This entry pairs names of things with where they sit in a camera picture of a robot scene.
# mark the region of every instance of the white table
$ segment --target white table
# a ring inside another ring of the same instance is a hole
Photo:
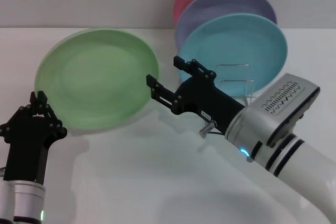
[[[0,123],[29,101],[39,63],[72,28],[0,29]],[[161,64],[160,81],[178,87],[171,29],[126,29],[146,40]],[[285,29],[283,72],[307,78],[321,94],[295,133],[336,161],[336,30]],[[328,223],[322,213],[220,136],[197,152],[202,121],[174,116],[150,101],[134,119],[95,134],[71,131],[49,151],[47,224]],[[0,141],[0,166],[9,145]]]

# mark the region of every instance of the vent grille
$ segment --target vent grille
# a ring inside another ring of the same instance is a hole
[[[301,86],[294,81],[287,81],[277,92],[274,93],[261,107],[270,114],[277,114],[301,91]]]

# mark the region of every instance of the black bracket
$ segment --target black bracket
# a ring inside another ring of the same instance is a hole
[[[152,99],[165,105],[176,114],[192,112],[205,121],[216,121],[216,128],[225,134],[230,122],[244,106],[216,88],[216,73],[206,69],[196,60],[187,63],[179,56],[174,57],[174,66],[190,74],[174,93],[163,87],[151,75],[147,75],[147,86]]]
[[[48,150],[67,129],[47,104],[43,91],[30,95],[30,104],[21,106],[11,119],[0,125],[0,136],[10,144],[4,180],[24,180],[43,185]]]

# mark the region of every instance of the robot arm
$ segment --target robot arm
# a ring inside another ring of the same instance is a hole
[[[174,114],[199,115],[208,122],[199,132],[202,137],[218,129],[249,162],[256,161],[311,201],[331,223],[336,223],[336,164],[292,133],[320,93],[318,86],[285,74],[244,107],[217,89],[216,73],[196,60],[185,63],[176,56],[174,65],[192,77],[173,93],[148,75],[153,99]]]
[[[0,180],[0,224],[41,224],[48,151],[66,135],[66,128],[42,91],[37,97],[32,92],[30,104],[21,106],[7,123],[0,125],[0,136],[11,145],[4,179]]]

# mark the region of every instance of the blue plate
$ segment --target blue plate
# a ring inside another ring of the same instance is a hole
[[[214,70],[220,90],[243,97],[245,91],[251,94],[260,90],[277,76],[286,62],[287,42],[270,20],[254,14],[232,14],[196,29],[184,43],[180,57],[196,59]],[[190,77],[183,71],[179,74],[182,81]],[[246,85],[246,80],[253,82]]]
[[[175,41],[178,50],[187,37],[202,24],[224,15],[251,13],[277,23],[268,0],[195,0],[185,9],[177,23]]]

